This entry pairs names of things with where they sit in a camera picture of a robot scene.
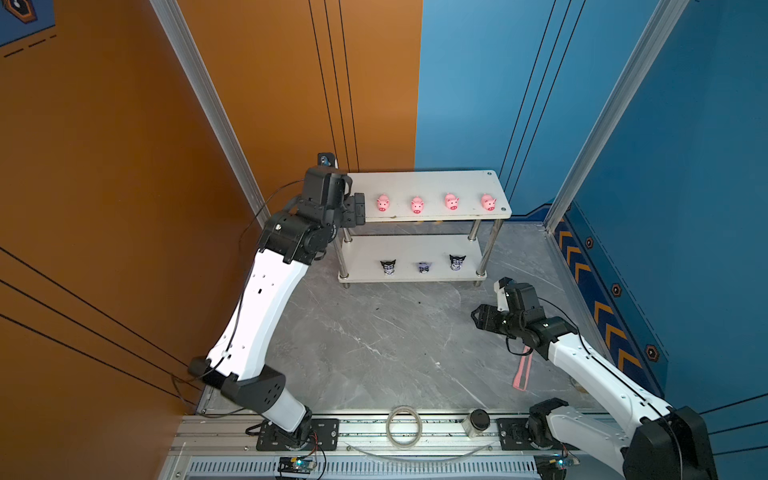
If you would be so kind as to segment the pink pig toy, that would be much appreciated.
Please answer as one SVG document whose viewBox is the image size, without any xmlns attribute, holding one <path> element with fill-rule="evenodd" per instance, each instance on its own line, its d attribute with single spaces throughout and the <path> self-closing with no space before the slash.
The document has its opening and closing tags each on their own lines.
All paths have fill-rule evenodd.
<svg viewBox="0 0 768 480">
<path fill-rule="evenodd" d="M 444 198 L 445 207 L 451 211 L 458 209 L 459 201 L 460 199 L 452 193 L 447 194 Z"/>
<path fill-rule="evenodd" d="M 484 194 L 481 197 L 481 206 L 484 210 L 492 212 L 496 208 L 497 199 L 490 194 Z"/>
<path fill-rule="evenodd" d="M 413 197 L 410 206 L 412 213 L 419 215 L 424 211 L 425 203 L 421 197 Z"/>
<path fill-rule="evenodd" d="M 390 198 L 386 194 L 380 195 L 376 199 L 376 207 L 379 212 L 386 212 L 390 208 Z"/>
</svg>

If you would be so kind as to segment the black white Kuromi figure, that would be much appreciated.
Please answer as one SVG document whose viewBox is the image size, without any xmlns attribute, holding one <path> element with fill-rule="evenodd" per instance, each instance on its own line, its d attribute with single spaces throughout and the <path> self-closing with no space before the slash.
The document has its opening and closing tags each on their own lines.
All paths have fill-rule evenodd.
<svg viewBox="0 0 768 480">
<path fill-rule="evenodd" d="M 393 275 L 396 269 L 395 260 L 381 260 L 380 261 L 383 273 L 387 276 Z"/>
<path fill-rule="evenodd" d="M 450 269 L 452 271 L 460 271 L 462 269 L 463 263 L 466 260 L 465 255 L 449 255 L 450 260 Z"/>
</svg>

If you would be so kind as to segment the pink pig toy front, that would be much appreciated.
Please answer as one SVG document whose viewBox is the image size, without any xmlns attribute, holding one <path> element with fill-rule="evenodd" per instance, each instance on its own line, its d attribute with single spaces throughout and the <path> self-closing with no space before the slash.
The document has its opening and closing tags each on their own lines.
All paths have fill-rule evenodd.
<svg viewBox="0 0 768 480">
<path fill-rule="evenodd" d="M 410 206 L 412 213 L 419 215 L 424 211 L 425 203 L 421 197 L 413 197 Z"/>
</svg>

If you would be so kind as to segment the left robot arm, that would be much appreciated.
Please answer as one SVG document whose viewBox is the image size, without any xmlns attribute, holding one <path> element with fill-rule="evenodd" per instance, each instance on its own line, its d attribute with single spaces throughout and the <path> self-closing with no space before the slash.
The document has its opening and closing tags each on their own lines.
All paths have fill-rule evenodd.
<svg viewBox="0 0 768 480">
<path fill-rule="evenodd" d="M 216 344 L 191 360 L 196 380 L 275 426 L 291 447 L 311 435 L 311 410 L 286 387 L 286 377 L 266 364 L 269 343 L 299 281 L 324 257 L 337 234 L 366 221 L 365 197 L 352 177 L 332 166 L 307 170 L 300 195 L 263 226 L 252 266 L 232 317 Z"/>
</svg>

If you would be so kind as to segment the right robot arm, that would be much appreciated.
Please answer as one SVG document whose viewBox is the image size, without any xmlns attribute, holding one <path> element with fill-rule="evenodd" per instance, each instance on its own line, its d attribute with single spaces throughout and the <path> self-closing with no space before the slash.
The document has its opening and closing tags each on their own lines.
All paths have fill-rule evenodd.
<svg viewBox="0 0 768 480">
<path fill-rule="evenodd" d="M 538 449 L 573 446 L 625 479 L 715 479 L 707 426 L 689 407 L 674 408 L 597 353 L 578 327 L 549 317 L 535 288 L 504 277 L 497 302 L 471 313 L 476 328 L 520 340 L 578 382 L 613 418 L 607 425 L 552 398 L 529 409 L 527 437 Z"/>
</svg>

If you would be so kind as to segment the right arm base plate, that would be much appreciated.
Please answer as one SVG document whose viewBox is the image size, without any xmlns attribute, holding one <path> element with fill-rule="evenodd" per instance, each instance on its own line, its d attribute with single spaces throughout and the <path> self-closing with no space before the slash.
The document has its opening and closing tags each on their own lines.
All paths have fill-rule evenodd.
<svg viewBox="0 0 768 480">
<path fill-rule="evenodd" d="M 544 445 L 537 444 L 528 430 L 528 419 L 522 417 L 499 418 L 496 420 L 501 448 L 504 451 L 565 451 L 571 445 L 563 446 L 556 440 L 547 440 Z"/>
</svg>

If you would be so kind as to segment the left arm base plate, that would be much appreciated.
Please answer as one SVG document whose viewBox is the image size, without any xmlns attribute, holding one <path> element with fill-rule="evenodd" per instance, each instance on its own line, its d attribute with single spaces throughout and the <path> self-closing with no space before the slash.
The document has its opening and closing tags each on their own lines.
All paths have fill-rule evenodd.
<svg viewBox="0 0 768 480">
<path fill-rule="evenodd" d="M 315 447 L 315 441 L 326 452 L 337 449 L 339 420 L 333 418 L 313 418 L 310 422 L 309 435 L 305 441 L 297 443 L 272 422 L 265 420 L 259 425 L 256 449 L 262 452 L 299 451 L 309 452 Z"/>
</svg>

